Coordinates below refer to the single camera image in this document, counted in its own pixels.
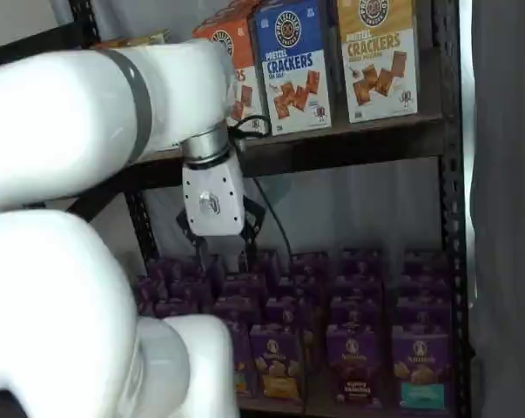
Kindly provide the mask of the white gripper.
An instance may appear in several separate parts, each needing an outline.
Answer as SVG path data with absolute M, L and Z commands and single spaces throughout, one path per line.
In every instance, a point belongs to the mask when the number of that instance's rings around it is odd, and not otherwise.
M 183 167 L 185 209 L 176 222 L 194 248 L 194 259 L 203 273 L 209 273 L 212 258 L 205 237 L 235 236 L 244 240 L 239 270 L 251 271 L 257 263 L 256 239 L 263 226 L 266 209 L 244 196 L 244 180 L 236 154 L 228 154 L 216 165 L 198 170 Z

